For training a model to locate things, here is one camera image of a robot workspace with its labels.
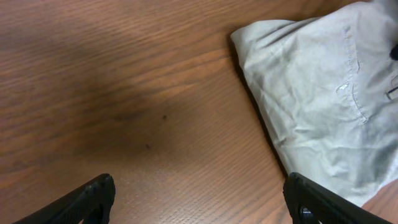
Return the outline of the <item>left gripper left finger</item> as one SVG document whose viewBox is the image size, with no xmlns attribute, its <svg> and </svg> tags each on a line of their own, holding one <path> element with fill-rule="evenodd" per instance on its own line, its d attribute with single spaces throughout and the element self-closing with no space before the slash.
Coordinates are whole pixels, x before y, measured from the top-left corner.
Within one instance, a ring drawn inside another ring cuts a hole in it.
<svg viewBox="0 0 398 224">
<path fill-rule="evenodd" d="M 108 224 L 116 188 L 101 174 L 16 224 Z"/>
</svg>

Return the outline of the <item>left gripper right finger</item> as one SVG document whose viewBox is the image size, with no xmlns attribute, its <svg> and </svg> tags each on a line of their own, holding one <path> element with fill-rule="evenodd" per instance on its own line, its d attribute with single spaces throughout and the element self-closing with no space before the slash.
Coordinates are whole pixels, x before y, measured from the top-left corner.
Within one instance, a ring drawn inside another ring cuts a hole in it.
<svg viewBox="0 0 398 224">
<path fill-rule="evenodd" d="M 296 172 L 283 195 L 293 224 L 391 224 Z"/>
</svg>

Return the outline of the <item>khaki shorts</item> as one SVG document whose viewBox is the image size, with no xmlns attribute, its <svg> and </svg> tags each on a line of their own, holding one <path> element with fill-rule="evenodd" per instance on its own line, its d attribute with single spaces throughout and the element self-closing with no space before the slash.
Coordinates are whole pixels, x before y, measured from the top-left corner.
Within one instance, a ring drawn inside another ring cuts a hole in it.
<svg viewBox="0 0 398 224">
<path fill-rule="evenodd" d="M 397 179 L 397 2 L 231 34 L 287 172 L 362 206 Z"/>
</svg>

